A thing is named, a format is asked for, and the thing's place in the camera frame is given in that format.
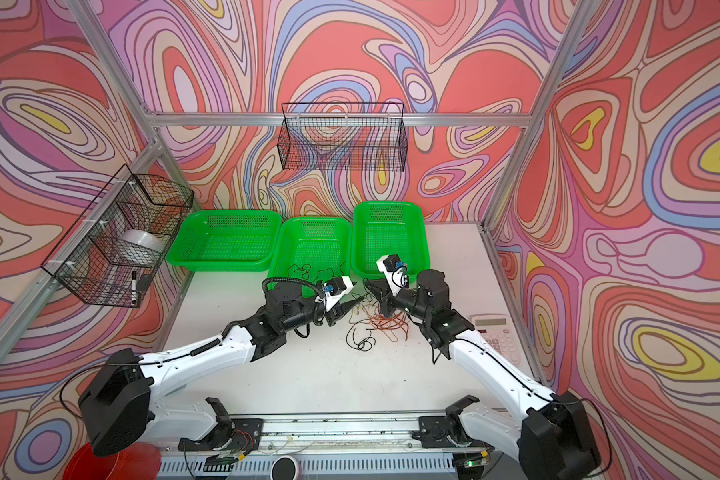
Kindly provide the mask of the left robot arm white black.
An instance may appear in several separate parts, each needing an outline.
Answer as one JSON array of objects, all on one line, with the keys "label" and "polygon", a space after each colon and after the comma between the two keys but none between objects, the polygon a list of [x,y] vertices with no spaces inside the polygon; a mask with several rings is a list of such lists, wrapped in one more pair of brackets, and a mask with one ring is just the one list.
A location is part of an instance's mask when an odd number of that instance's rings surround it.
[{"label": "left robot arm white black", "polygon": [[284,346],[290,332],[334,325],[355,306],[348,297],[353,288],[347,276],[317,283],[267,278],[264,305],[212,337],[163,352],[137,355],[127,348],[112,354],[78,400],[93,454],[108,457],[155,440],[176,440],[184,451],[225,448],[237,427],[219,399],[183,404],[171,395],[210,374],[263,359]]}]

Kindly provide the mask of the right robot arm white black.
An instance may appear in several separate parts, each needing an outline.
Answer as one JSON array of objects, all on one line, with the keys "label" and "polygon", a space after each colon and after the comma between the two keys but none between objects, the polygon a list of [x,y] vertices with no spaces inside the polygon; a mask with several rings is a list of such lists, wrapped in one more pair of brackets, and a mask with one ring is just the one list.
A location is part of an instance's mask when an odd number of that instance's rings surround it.
[{"label": "right robot arm white black", "polygon": [[467,438],[516,460],[529,479],[585,479],[602,456],[583,402],[557,394],[499,354],[452,305],[443,272],[428,269],[406,288],[397,275],[364,287],[383,315],[414,319],[427,343],[485,387],[505,408],[500,414],[466,399],[456,423]]}]

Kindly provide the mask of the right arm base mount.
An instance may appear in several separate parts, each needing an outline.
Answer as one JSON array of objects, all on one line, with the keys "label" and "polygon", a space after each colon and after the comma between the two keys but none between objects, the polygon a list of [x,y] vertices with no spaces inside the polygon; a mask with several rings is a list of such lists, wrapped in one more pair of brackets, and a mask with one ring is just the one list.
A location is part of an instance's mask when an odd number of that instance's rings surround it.
[{"label": "right arm base mount", "polygon": [[446,415],[420,416],[418,429],[411,433],[411,437],[420,442],[425,449],[480,448],[488,451],[494,450],[492,445],[469,437],[456,419]]}]

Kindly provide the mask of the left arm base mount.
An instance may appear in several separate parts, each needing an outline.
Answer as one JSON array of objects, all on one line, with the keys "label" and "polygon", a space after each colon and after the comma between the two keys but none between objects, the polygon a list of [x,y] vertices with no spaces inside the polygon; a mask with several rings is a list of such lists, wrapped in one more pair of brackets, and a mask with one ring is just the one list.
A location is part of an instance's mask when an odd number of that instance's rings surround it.
[{"label": "left arm base mount", "polygon": [[237,418],[222,422],[200,440],[181,438],[178,450],[212,451],[229,450],[233,453],[250,453],[259,448],[264,420],[262,418]]}]

